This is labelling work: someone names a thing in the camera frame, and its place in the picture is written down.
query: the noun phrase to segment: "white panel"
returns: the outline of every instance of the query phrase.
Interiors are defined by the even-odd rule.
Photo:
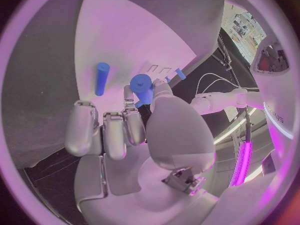
[[[123,87],[135,75],[146,73],[153,65],[158,66],[157,73],[163,68],[183,69],[195,57],[172,29],[135,3],[83,0],[75,36],[77,88],[80,99],[92,101],[100,116],[123,109]],[[96,66],[100,62],[108,63],[110,72],[104,95],[97,97]],[[159,76],[156,70],[152,79]]]

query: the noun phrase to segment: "white robotic arm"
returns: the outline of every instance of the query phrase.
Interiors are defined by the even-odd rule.
[[[191,101],[191,106],[200,114],[212,114],[233,106],[245,108],[250,106],[264,110],[264,101],[260,92],[247,91],[244,88],[236,88],[231,92],[199,93]]]

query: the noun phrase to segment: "blue object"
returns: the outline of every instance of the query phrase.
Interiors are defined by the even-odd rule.
[[[187,77],[184,75],[184,73],[183,73],[179,68],[177,68],[177,69],[175,70],[175,72],[179,75],[179,77],[181,78],[181,80],[184,80],[184,79],[187,78]]]
[[[138,109],[140,108],[141,106],[143,106],[144,104],[141,102],[141,101],[138,101],[136,104],[135,104],[135,107]]]
[[[153,99],[153,87],[151,78],[146,74],[138,74],[130,81],[130,89],[141,103],[151,104]]]
[[[95,88],[95,94],[97,96],[102,96],[104,94],[105,85],[108,79],[110,69],[111,67],[105,62],[100,62],[97,65],[97,78]]]
[[[171,79],[168,78],[167,76],[165,77],[165,79],[166,79],[166,82],[167,82],[167,83],[171,82]]]

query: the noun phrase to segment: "purple led strip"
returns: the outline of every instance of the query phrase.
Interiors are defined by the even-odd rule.
[[[235,164],[234,172],[229,187],[238,186],[244,183],[250,165],[251,153],[251,142],[244,142],[242,145],[239,146],[237,161]]]

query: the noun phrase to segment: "white cable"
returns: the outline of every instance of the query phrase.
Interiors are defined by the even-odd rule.
[[[228,80],[225,79],[224,77],[221,77],[221,76],[219,76],[219,75],[217,75],[217,74],[215,74],[215,73],[212,73],[212,72],[208,72],[208,73],[204,74],[204,75],[199,79],[198,84],[197,84],[197,89],[196,89],[196,95],[197,95],[197,93],[198,93],[198,88],[199,88],[200,81],[201,81],[202,78],[203,78],[204,76],[206,76],[206,75],[215,75],[216,77],[220,78],[220,79],[215,80],[214,82],[219,81],[219,80],[224,80],[224,81],[230,83],[231,85],[235,86],[236,88],[249,89],[249,90],[259,90],[258,87],[239,87],[239,86],[235,85],[234,83],[228,81]]]

